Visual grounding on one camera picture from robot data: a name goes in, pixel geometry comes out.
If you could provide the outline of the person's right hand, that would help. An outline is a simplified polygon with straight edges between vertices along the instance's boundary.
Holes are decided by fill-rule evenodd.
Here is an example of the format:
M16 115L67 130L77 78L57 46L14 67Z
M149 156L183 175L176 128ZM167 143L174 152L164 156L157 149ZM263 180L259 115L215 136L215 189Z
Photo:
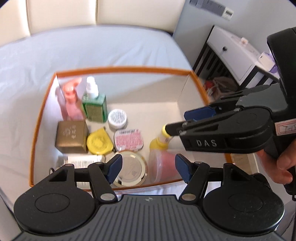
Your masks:
M290 184L293 180L292 174L288 172L289 168L296 163L296 147L293 141L288 148L279 156L277 160L273 159L264 150L256 153L260 162L271 180L278 184Z

